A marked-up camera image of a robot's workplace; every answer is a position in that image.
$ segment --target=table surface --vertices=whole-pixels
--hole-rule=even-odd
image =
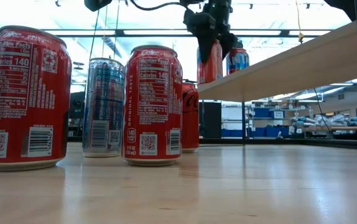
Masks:
[[[357,223],[357,150],[203,146],[169,167],[83,158],[0,172],[0,223]]]

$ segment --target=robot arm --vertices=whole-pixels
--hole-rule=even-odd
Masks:
[[[230,13],[233,12],[231,0],[209,0],[209,3],[205,4],[200,13],[194,13],[188,8],[188,5],[199,4],[204,0],[180,0],[180,2],[169,2],[150,8],[141,7],[134,0],[130,1],[138,9],[145,11],[160,9],[173,4],[185,7],[183,23],[187,26],[187,30],[198,39],[202,63],[206,63],[208,60],[215,40],[220,41],[223,50],[222,59],[238,40],[234,34],[230,33],[230,25],[228,24]],[[111,2],[112,0],[85,0],[85,6],[94,12]]]

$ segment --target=silver soda can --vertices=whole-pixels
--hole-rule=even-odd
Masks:
[[[89,64],[83,121],[83,155],[113,157],[122,145],[125,68],[108,58]]]

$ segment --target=yellow cable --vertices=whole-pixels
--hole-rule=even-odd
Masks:
[[[296,2],[296,9],[297,9],[297,23],[299,25],[299,42],[302,44],[303,43],[303,38],[304,35],[302,34],[302,28],[300,26],[300,12],[299,12],[299,5],[297,4],[297,0],[295,0]]]
[[[101,57],[104,57],[104,45],[105,45],[105,30],[106,30],[106,18],[108,15],[108,5],[105,8],[105,21],[104,21],[104,36],[103,36],[103,51],[101,53]]]

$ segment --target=coca-cola can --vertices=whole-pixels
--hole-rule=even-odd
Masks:
[[[0,29],[0,170],[40,169],[65,157],[71,70],[62,39]]]
[[[200,51],[197,51],[198,72],[197,82],[198,85],[211,83],[215,80],[223,78],[223,61],[222,49],[218,40],[215,40],[210,51],[210,55],[206,63],[202,63]]]
[[[127,63],[123,150],[138,166],[173,164],[182,153],[182,67],[158,45],[132,51]]]
[[[199,96],[195,82],[183,82],[183,153],[192,153],[199,148]]]

